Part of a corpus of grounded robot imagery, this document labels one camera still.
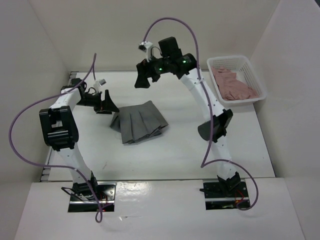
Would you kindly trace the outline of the grey pleated skirt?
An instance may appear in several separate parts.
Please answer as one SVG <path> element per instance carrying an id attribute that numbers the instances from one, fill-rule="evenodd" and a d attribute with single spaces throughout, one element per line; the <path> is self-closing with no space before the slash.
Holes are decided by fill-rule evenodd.
<path id="1" fill-rule="evenodd" d="M 158 108 L 149 100 L 143 104 L 121 107 L 114 114 L 109 127 L 121 134 L 125 145 L 157 137 L 168 125 Z"/>

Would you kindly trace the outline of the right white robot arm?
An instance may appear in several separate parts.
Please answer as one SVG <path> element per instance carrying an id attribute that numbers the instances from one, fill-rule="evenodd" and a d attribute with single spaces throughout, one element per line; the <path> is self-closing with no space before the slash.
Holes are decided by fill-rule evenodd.
<path id="1" fill-rule="evenodd" d="M 197 68 L 196 58 L 183 54 L 175 37 L 159 41 L 160 58 L 153 54 L 155 46 L 150 41 L 142 41 L 139 50 L 145 59 L 137 64 L 135 88 L 150 87 L 148 79 L 157 82 L 162 74 L 171 73 L 190 91 L 205 119 L 197 127 L 200 137 L 207 141 L 211 153 L 217 158 L 218 191 L 225 197 L 231 196 L 240 184 L 240 175 L 231 163 L 227 142 L 227 127 L 233 117 L 231 109 L 218 101 L 206 83 L 202 71 Z"/>

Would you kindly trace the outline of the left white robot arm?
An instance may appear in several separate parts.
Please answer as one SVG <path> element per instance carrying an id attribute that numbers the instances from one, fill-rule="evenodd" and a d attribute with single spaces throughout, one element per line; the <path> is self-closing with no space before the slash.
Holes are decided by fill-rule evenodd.
<path id="1" fill-rule="evenodd" d="M 71 80 L 61 88 L 61 96 L 50 108 L 39 111 L 43 139 L 64 160 L 73 180 L 73 196 L 79 200 L 93 200 L 100 188 L 93 172 L 86 165 L 80 152 L 79 131 L 73 116 L 76 105 L 92 107 L 96 114 L 118 113 L 104 79 L 96 80 L 93 93 L 80 78 Z"/>

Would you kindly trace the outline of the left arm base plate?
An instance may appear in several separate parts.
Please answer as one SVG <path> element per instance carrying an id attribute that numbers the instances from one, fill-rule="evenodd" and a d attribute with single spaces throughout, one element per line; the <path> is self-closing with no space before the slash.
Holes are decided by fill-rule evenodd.
<path id="1" fill-rule="evenodd" d="M 92 195 L 87 198 L 83 194 L 77 195 L 74 187 L 61 187 L 61 190 L 69 195 L 68 212 L 69 213 L 88 213 L 98 212 L 98 204 Z M 116 183 L 108 181 L 97 182 L 97 199 L 103 212 L 114 212 L 116 198 Z"/>

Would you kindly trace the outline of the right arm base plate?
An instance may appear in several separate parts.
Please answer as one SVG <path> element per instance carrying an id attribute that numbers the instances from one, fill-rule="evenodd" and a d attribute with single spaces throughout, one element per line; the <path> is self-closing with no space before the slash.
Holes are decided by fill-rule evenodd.
<path id="1" fill-rule="evenodd" d="M 223 191 L 218 180 L 204 181 L 199 189 L 204 194 L 205 209 L 226 210 L 247 209 L 251 206 L 250 198 L 245 181 L 241 181 L 231 191 Z"/>

